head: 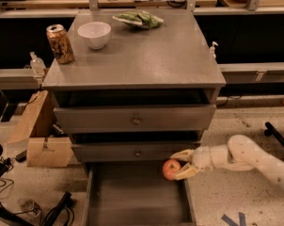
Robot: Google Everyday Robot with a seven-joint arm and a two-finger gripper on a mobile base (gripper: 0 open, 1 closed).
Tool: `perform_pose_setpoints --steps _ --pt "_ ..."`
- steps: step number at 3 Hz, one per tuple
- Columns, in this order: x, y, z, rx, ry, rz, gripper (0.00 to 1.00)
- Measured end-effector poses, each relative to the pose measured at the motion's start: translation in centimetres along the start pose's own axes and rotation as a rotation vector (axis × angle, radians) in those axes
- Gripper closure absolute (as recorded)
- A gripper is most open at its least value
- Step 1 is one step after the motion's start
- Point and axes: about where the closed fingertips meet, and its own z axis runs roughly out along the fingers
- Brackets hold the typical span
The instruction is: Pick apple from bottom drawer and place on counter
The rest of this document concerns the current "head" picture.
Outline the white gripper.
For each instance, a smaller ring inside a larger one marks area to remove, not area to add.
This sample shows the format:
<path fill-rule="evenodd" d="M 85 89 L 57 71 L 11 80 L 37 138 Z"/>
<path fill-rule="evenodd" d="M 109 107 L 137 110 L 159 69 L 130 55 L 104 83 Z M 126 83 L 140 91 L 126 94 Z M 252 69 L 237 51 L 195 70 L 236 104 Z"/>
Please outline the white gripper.
<path fill-rule="evenodd" d="M 200 171 L 224 168 L 229 161 L 229 149 L 226 145 L 200 146 L 194 151 L 191 149 L 174 153 L 171 159 L 190 162 L 175 173 L 175 180 L 187 179 Z"/>

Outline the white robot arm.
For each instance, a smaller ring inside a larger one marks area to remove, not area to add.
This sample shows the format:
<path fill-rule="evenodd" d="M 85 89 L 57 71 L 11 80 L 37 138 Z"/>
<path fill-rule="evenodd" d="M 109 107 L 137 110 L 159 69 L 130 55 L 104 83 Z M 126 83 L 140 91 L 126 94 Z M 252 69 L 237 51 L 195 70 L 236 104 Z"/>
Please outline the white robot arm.
<path fill-rule="evenodd" d="M 284 162 L 267 153 L 254 140 L 244 135 L 232 136 L 222 145 L 183 150 L 172 154 L 170 158 L 185 162 L 185 165 L 174 174 L 174 180 L 190 178 L 197 173 L 215 169 L 256 169 L 272 185 L 284 192 Z"/>

